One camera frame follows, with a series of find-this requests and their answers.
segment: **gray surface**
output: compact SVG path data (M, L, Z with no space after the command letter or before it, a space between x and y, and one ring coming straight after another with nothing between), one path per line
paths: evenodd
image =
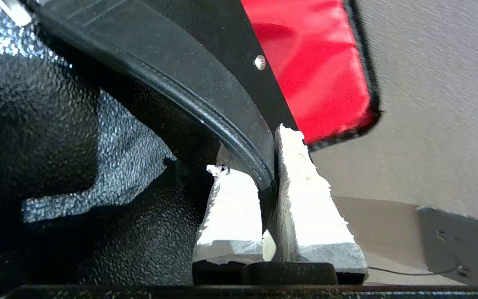
M478 220L432 208L418 215L429 271L442 272L460 263L463 269L444 276L478 285Z
M336 196L478 217L478 1L357 1L384 117L315 164Z

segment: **white foam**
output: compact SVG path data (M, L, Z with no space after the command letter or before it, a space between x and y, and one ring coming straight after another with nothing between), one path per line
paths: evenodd
M215 181L193 262L206 260L222 265L263 261L261 209L254 180L231 168L208 165L206 170Z
M279 236L282 258L292 261L299 253L322 245L355 243L330 195L330 185L309 158L299 131L283 125L276 131L280 193Z

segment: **metal rivet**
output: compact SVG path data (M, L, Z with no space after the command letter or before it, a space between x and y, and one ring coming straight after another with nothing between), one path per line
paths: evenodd
M258 68L258 70L262 71L265 69L267 66L267 60L265 59L265 56L263 55L258 55L256 56L256 59L254 59L254 66Z

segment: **black textured metal surface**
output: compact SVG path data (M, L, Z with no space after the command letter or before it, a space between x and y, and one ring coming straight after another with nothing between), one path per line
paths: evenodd
M478 285L478 219L434 208L418 210L425 263L431 272L451 269L442 274L468 285Z
M69 68L0 54L1 242L15 238L25 199L93 185L98 94Z
M95 183L82 192L27 199L22 208L24 222L82 214L95 206L127 204L165 170L164 159L176 159L167 144L112 95L101 91L97 105Z
M251 298L251 299L478 299L477 288L428 286L285 286L285 287L75 287L30 286L12 291L6 299L159 299L159 298Z
M200 224L198 219L202 219L205 211L211 184L211 177L203 169L214 161L219 143L199 123L179 113L159 94L124 84L126 78L110 76L108 70L88 62L87 57L48 36L36 24L16 28L0 9L0 112L12 112L0 113L0 154L3 155L0 164L5 168L15 164L23 167L16 169L15 173L0 172L0 176L12 175L12 180L0 179L0 295L23 284L76 284L83 281L98 284L114 281L125 284L143 281L148 284L191 284L192 239ZM140 157L131 158L131 163L137 165L117 174L113 172L106 182L111 186L117 184L116 191L121 193L120 196L135 192L134 188L125 192L123 188L127 185L123 182L138 184L139 188L140 179L153 173L156 165L162 165L162 160L155 159L153 153L162 148L148 140L148 127L146 130L134 127L135 118L127 119L129 113L123 107L117 110L121 112L118 118L101 118L101 109L115 100L104 91L99 92L99 87L114 93L140 121L159 131L178 159L185 161L187 168L175 173L178 178L162 181L157 187L150 185L148 188L152 191L146 191L138 198L138 202L153 203L152 206L140 206L140 210L129 210L129 206L102 207L82 215L22 223L23 200L59 192L78 194L89 188L97 178L96 169L101 157L112 165L112 169L121 171L122 159L111 159L112 156L130 159L135 149L143 150L139 152ZM20 109L20 103L29 110ZM96 105L99 105L99 116ZM92 118L87 118L89 112L93 112ZM26 121L25 126L20 127L24 123L19 121ZM113 127L109 131L111 134L106 136L111 147L97 144L97 127L101 128L101 121L112 121L106 124ZM34 131L28 130L27 123L34 124ZM119 136L127 130L130 136ZM81 140L80 137L88 131L95 135L87 135ZM30 147L35 149L47 144L49 146L43 151L30 151ZM72 156L62 154L71 153L65 152L66 148L74 150L78 147L86 148L78 150L79 156L73 165ZM63 161L57 168L58 158ZM34 172L27 174L31 167L34 167ZM63 175L67 180L50 183L48 178L55 174ZM193 185L184 189L185 183L191 182ZM51 207L53 210L62 208L56 203ZM171 210L175 208L178 209L176 216ZM129 238L133 242L145 246L137 253L130 250L135 247L134 243L129 245L129 240L119 237L116 229L125 229L132 234ZM137 254L138 257L131 260L131 255ZM165 257L165 260L162 262L159 257ZM142 261L137 269L134 260ZM96 280L93 278L95 273L98 273Z
M77 267L82 284L192 284L197 230L212 177L171 163L110 224L93 255Z

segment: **cable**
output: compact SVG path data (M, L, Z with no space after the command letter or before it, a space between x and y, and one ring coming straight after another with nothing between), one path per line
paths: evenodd
M404 273L404 272L397 272L389 269L383 269L381 267L368 267L370 270L375 270L375 271L381 271L381 272L387 272L387 273L392 273L392 274L397 274L397 275L404 275L404 276L434 276L434 275L442 275L442 274L447 274L455 271L462 270L462 265L457 257L454 257L456 261L455 267L452 267L449 270L445 271L440 271L440 272L432 272L432 273Z

